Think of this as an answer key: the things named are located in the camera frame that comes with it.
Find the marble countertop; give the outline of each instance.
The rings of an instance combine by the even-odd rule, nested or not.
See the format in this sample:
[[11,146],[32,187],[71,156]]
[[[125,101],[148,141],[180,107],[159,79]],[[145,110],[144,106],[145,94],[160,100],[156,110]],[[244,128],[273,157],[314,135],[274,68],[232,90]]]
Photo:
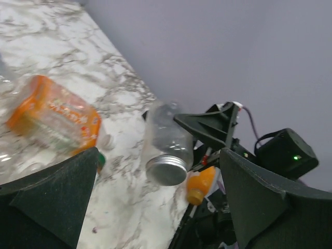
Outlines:
[[[90,16],[64,1],[0,0],[0,52],[21,80],[45,74],[93,104],[115,137],[78,248],[167,249],[187,203],[183,186],[155,186],[140,168],[141,114],[154,95]],[[22,161],[62,160],[53,151],[34,154]]]

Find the clear plastic bottle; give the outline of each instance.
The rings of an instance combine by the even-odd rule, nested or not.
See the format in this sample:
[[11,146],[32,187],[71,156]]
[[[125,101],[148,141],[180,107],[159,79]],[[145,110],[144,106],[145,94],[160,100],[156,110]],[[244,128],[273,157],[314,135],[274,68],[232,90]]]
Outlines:
[[192,172],[187,181],[187,201],[192,205],[200,205],[211,189],[216,170],[209,167],[202,172]]
[[[43,75],[21,89],[7,127],[42,147],[75,155],[96,145],[101,117],[79,96]],[[103,138],[103,146],[110,137]]]
[[177,113],[177,103],[155,101],[146,119],[141,165],[147,178],[162,186],[182,183],[193,163],[192,136],[173,120]]
[[15,76],[0,55],[0,95],[7,95],[15,89]]
[[38,171],[45,169],[46,167],[47,167],[46,165],[40,162],[32,163],[19,174],[18,178],[23,178],[25,176],[34,174]]

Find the orange bottle cap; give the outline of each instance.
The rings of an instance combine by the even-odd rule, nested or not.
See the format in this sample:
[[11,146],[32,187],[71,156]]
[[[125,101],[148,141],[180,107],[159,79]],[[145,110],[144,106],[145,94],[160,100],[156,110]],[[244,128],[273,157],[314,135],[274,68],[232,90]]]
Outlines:
[[204,193],[200,191],[199,189],[191,189],[187,193],[187,201],[195,206],[199,206],[202,204],[204,199]]

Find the jar lid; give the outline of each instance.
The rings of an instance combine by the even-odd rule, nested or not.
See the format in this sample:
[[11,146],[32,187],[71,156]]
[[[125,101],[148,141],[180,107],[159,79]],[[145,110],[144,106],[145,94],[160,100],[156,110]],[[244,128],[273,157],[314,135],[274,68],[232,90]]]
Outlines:
[[187,177],[186,162],[178,157],[161,155],[146,163],[146,176],[161,186],[175,186]]

